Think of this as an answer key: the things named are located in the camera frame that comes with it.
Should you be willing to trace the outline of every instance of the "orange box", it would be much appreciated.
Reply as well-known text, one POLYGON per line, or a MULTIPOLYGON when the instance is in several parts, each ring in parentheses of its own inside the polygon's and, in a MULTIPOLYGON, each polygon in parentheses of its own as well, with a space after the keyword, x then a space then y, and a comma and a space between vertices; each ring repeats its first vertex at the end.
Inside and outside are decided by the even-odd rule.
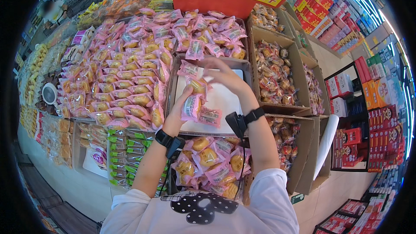
POLYGON ((380 107, 379 100, 377 98, 377 89, 376 83, 373 80, 368 81, 368 86, 370 88, 370 96, 371 96, 371 106, 372 108, 380 107))
POLYGON ((369 110, 373 109, 372 101, 371 101, 370 87, 368 85, 368 82, 363 83, 362 86, 363 86, 363 91, 364 91, 365 102, 366 102, 366 105, 367 105, 367 110, 369 111, 369 110))

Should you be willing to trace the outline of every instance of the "white t-shirt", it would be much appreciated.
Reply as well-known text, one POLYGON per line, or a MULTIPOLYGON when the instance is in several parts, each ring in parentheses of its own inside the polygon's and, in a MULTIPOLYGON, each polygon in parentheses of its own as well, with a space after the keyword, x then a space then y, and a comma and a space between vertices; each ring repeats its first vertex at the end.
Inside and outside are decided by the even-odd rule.
POLYGON ((286 182, 281 169, 261 171, 250 187, 249 206, 208 192, 186 191, 151 199, 132 189, 114 196, 100 233, 299 233, 286 182))
POLYGON ((62 6, 64 5, 64 2, 62 0, 56 0, 54 2, 53 9, 44 17, 43 23, 46 23, 50 21, 52 24, 59 21, 59 23, 62 23, 62 21, 65 19, 63 17, 63 9, 62 6))

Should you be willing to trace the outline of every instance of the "black wrist device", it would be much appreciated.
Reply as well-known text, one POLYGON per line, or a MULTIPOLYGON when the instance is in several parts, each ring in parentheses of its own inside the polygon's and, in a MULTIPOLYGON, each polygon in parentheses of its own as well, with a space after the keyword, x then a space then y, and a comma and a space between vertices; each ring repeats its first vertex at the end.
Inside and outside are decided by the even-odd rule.
POLYGON ((155 140, 166 147, 166 157, 170 161, 175 161, 185 146, 185 140, 183 138, 173 138, 166 134, 162 129, 156 133, 155 140))

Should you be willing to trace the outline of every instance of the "pink plastic wrapper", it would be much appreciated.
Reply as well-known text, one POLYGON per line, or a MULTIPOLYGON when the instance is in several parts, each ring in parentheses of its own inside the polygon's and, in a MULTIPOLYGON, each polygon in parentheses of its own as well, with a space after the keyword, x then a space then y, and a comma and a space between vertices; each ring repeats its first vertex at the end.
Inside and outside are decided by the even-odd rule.
POLYGON ((114 86, 116 87, 116 89, 122 90, 122 89, 127 89, 131 86, 134 86, 134 83, 129 80, 120 80, 120 81, 114 82, 114 86))
POLYGON ((244 37, 247 37, 244 30, 237 29, 237 28, 231 28, 225 31, 222 31, 221 34, 225 35, 228 39, 230 39, 232 42, 236 42, 244 37))
POLYGON ((199 112, 198 122, 202 124, 214 126, 216 128, 220 128, 222 116, 223 116, 223 112, 221 110, 212 110, 205 106, 201 106, 201 111, 199 112))
POLYGON ((198 75, 198 66, 187 62, 186 60, 180 60, 181 65, 178 70, 179 76, 190 76, 196 79, 198 75))
POLYGON ((206 49, 208 49, 211 55, 219 58, 220 56, 224 56, 223 51, 217 44, 205 44, 206 49))
POLYGON ((154 26, 152 27, 154 39, 165 39, 169 38, 169 30, 171 29, 171 24, 165 24, 164 26, 154 26))
POLYGON ((188 26, 189 21, 190 21, 190 18, 181 18, 173 24, 172 28, 186 27, 188 26))
POLYGON ((212 185, 220 185, 221 181, 230 173, 230 170, 228 161, 224 161, 214 166, 213 169, 206 171, 205 175, 212 185))
POLYGON ((219 19, 222 19, 222 18, 226 17, 225 14, 223 14, 219 11, 208 11, 208 15, 219 18, 219 19))
POLYGON ((94 101, 91 103, 95 111, 106 111, 110 108, 110 103, 106 101, 94 101))
POLYGON ((106 60, 109 68, 119 68, 123 63, 122 60, 106 60))
MULTIPOLYGON (((248 164, 248 159, 251 156, 250 148, 245 149, 245 164, 243 175, 250 170, 250 165, 248 164)), ((244 158, 243 150, 241 146, 236 146, 236 149, 230 154, 230 167, 236 176, 236 179, 240 179, 241 170, 242 170, 242 159, 244 158)))
POLYGON ((122 90, 114 90, 111 92, 111 95, 114 97, 114 99, 118 100, 120 98, 127 98, 132 94, 131 91, 128 89, 122 89, 122 90))
POLYGON ((112 83, 99 83, 98 87, 102 93, 110 93, 115 90, 112 83))
POLYGON ((201 40, 190 40, 185 58, 189 60, 202 60, 204 58, 205 43, 201 40))
POLYGON ((171 32, 174 34, 178 42, 191 39, 191 36, 186 32, 185 28, 183 27, 172 28, 171 32))
POLYGON ((152 106, 151 117, 152 117, 152 128, 155 131, 158 131, 159 129, 162 128, 163 123, 165 121, 162 105, 158 101, 155 101, 154 105, 152 106))
POLYGON ((153 96, 154 99, 160 103, 164 103, 166 100, 166 86, 158 78, 154 84, 153 96))
POLYGON ((176 10, 173 10, 171 12, 171 16, 170 16, 171 22, 174 22, 174 21, 176 21, 176 20, 178 20, 180 18, 184 18, 182 16, 182 13, 180 12, 180 9, 176 9, 176 10))
POLYGON ((143 15, 147 15, 147 16, 154 16, 154 15, 156 15, 156 12, 153 9, 151 9, 151 8, 140 8, 139 11, 143 15))
POLYGON ((198 15, 198 18, 196 19, 196 23, 193 26, 193 29, 195 31, 201 31, 208 28, 208 22, 204 19, 202 14, 198 15))
POLYGON ((198 189, 197 179, 202 175, 202 172, 185 154, 180 153, 171 167, 176 171, 175 184, 177 186, 196 187, 198 189))
POLYGON ((158 77, 161 82, 166 83, 170 78, 170 71, 163 61, 159 61, 157 65, 158 77))
POLYGON ((149 112, 146 108, 140 106, 140 105, 127 105, 124 106, 123 109, 127 110, 131 115, 138 117, 143 120, 150 121, 151 117, 149 112))
POLYGON ((131 105, 131 104, 132 103, 127 98, 120 98, 118 100, 110 102, 110 106, 112 107, 124 107, 124 106, 131 105))
POLYGON ((153 94, 153 86, 148 84, 130 86, 128 87, 128 90, 133 94, 142 94, 146 92, 153 94))
POLYGON ((145 121, 143 121, 142 119, 135 117, 133 115, 127 115, 126 118, 130 124, 130 127, 139 128, 141 131, 145 131, 145 132, 154 132, 154 130, 150 127, 150 125, 146 123, 145 121))
POLYGON ((202 96, 203 94, 192 94, 186 99, 182 107, 182 121, 192 120, 198 122, 202 96))
POLYGON ((129 126, 129 122, 125 118, 116 118, 107 123, 107 127, 114 130, 123 130, 129 126))
POLYGON ((119 72, 119 69, 117 68, 105 68, 103 69, 104 74, 113 74, 113 75, 117 75, 117 72, 119 72))
POLYGON ((151 107, 154 104, 152 94, 150 92, 130 95, 127 99, 134 105, 140 105, 143 107, 151 107))
POLYGON ((125 71, 119 71, 117 72, 117 77, 120 80, 129 80, 131 81, 133 79, 133 77, 135 77, 136 75, 134 74, 134 72, 132 70, 125 70, 125 71))
POLYGON ((129 112, 127 112, 127 110, 125 110, 122 107, 112 107, 107 109, 107 112, 115 118, 123 118, 126 117, 127 115, 130 115, 129 112))
POLYGON ((113 101, 114 98, 110 93, 96 93, 95 99, 98 101, 113 101))

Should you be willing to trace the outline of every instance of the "hand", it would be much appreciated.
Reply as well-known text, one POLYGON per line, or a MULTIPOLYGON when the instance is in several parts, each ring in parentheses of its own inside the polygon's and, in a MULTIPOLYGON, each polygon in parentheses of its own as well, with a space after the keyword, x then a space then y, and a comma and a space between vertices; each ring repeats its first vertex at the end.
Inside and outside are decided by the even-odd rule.
POLYGON ((214 79, 209 83, 221 83, 238 97, 243 97, 247 92, 252 93, 251 88, 223 61, 215 57, 203 59, 207 64, 203 76, 211 76, 214 79))
POLYGON ((186 99, 192 94, 192 92, 192 86, 188 85, 184 88, 184 92, 176 100, 174 107, 172 108, 171 112, 169 113, 168 117, 165 119, 165 122, 163 123, 163 131, 171 137, 178 136, 181 126, 186 122, 180 119, 182 114, 182 107, 186 99))

